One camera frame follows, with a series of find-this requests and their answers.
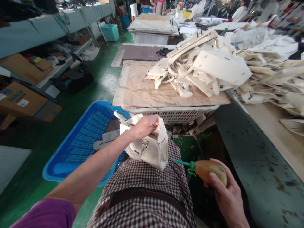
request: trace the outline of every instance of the hand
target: hand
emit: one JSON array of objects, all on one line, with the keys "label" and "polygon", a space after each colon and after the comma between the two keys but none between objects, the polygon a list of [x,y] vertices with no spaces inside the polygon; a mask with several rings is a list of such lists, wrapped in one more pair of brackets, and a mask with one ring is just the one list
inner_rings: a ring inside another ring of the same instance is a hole
[{"label": "hand", "polygon": [[230,228],[249,227],[243,209],[241,189],[234,179],[230,169],[219,160],[212,158],[210,160],[220,163],[226,170],[227,187],[223,185],[223,183],[214,173],[209,173],[209,177],[211,180],[211,185],[214,188],[215,198],[219,209],[224,216],[228,226]]},{"label": "hand", "polygon": [[157,128],[158,118],[159,115],[144,116],[128,132],[130,132],[135,139],[142,139],[148,136],[153,129]]},{"label": "hand", "polygon": [[290,17],[290,18],[287,18],[286,21],[293,23],[294,19],[292,17]]}]

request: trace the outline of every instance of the bag strap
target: bag strap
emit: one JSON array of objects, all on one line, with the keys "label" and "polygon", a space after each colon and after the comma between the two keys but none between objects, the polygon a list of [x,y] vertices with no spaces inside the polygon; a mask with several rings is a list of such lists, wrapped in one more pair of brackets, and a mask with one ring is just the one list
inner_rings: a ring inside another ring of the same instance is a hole
[{"label": "bag strap", "polygon": [[149,146],[148,140],[147,139],[143,139],[142,140],[141,154],[143,154],[146,151],[146,149],[148,148],[148,146]]}]

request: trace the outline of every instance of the workbench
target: workbench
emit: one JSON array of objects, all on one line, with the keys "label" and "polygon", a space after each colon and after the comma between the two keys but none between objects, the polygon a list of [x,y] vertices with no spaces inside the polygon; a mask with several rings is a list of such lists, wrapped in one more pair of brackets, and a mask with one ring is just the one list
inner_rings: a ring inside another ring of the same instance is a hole
[{"label": "workbench", "polygon": [[214,112],[259,227],[303,227],[304,140],[285,129],[288,113],[271,104],[232,104]]},{"label": "workbench", "polygon": [[155,89],[154,80],[144,79],[145,73],[156,62],[124,61],[115,91],[113,106],[126,107],[193,107],[207,105],[225,105],[230,100],[225,92],[218,96],[207,97],[197,87],[190,87],[191,97],[182,98],[170,83],[161,84]]}]

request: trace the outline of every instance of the person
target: person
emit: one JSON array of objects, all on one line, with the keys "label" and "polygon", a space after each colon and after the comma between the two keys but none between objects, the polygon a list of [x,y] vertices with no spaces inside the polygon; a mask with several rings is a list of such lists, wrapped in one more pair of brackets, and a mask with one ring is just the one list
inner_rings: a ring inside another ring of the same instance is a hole
[{"label": "person", "polygon": [[151,5],[153,6],[153,13],[156,14],[156,5],[157,5],[157,0],[150,0]]},{"label": "person", "polygon": [[288,25],[302,26],[304,18],[304,4],[294,9],[278,27],[286,28]]},{"label": "person", "polygon": [[[82,204],[115,160],[131,142],[148,136],[158,117],[142,117],[133,128],[82,163],[11,228],[71,228]],[[164,171],[128,158],[105,185],[87,227],[195,227],[184,166],[172,160],[181,160],[181,153],[170,138],[168,150],[169,161]],[[227,173],[227,187],[214,173],[209,174],[222,215],[230,228],[249,227],[240,187],[229,168],[219,160],[214,161],[222,164]]]},{"label": "person", "polygon": [[283,10],[283,14],[290,14],[290,12],[292,11],[292,9],[294,8],[294,3],[290,3],[284,10]]},{"label": "person", "polygon": [[278,10],[279,10],[279,3],[281,2],[282,0],[277,0],[273,3],[270,3],[262,12],[261,16],[259,16],[259,18],[256,20],[256,22],[266,22],[268,20],[268,18],[275,14]]},{"label": "person", "polygon": [[241,1],[241,6],[238,8],[235,13],[232,15],[232,21],[233,22],[238,22],[240,21],[243,17],[245,17],[248,13],[248,3],[245,2],[245,0]]},{"label": "person", "polygon": [[137,0],[129,0],[130,9],[131,9],[131,20],[134,22],[135,18],[138,17],[138,2]]},{"label": "person", "polygon": [[155,0],[156,3],[156,14],[157,15],[166,15],[168,12],[170,12],[170,9],[166,10],[167,7],[167,1],[166,0]]}]

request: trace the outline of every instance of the blue trash bin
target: blue trash bin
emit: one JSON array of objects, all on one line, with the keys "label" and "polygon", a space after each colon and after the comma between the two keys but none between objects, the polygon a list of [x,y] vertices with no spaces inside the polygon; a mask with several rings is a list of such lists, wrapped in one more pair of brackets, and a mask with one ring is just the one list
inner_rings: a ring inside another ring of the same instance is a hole
[{"label": "blue trash bin", "polygon": [[118,25],[105,24],[100,27],[107,41],[117,41],[119,39]]},{"label": "blue trash bin", "polygon": [[[62,182],[71,172],[77,169],[88,156],[94,153],[93,143],[99,141],[105,132],[110,119],[116,118],[114,111],[131,118],[121,107],[113,107],[111,101],[98,100],[93,102],[82,115],[59,148],[46,163],[43,178],[48,181]],[[105,185],[118,166],[124,161],[123,152],[107,172],[98,187]]]},{"label": "blue trash bin", "polygon": [[129,16],[121,16],[120,17],[121,20],[121,26],[126,29],[129,27],[130,22],[129,22]]}]

